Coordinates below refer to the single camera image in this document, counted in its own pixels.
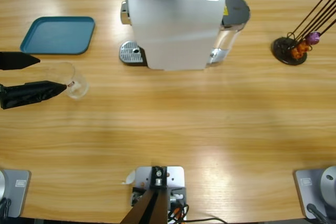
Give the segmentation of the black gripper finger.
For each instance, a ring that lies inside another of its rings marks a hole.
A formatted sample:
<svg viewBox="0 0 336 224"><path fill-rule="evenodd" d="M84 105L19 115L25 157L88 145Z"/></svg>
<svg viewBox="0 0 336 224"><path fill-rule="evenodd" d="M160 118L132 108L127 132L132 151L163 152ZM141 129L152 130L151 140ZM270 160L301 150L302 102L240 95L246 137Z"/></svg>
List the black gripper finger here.
<svg viewBox="0 0 336 224"><path fill-rule="evenodd" d="M40 63L40 59L23 52L1 52L1 70L18 70Z"/></svg>
<svg viewBox="0 0 336 224"><path fill-rule="evenodd" d="M1 108L10 109L39 103L61 94L66 89L65 84L52 81L29 82L8 87L1 84Z"/></svg>

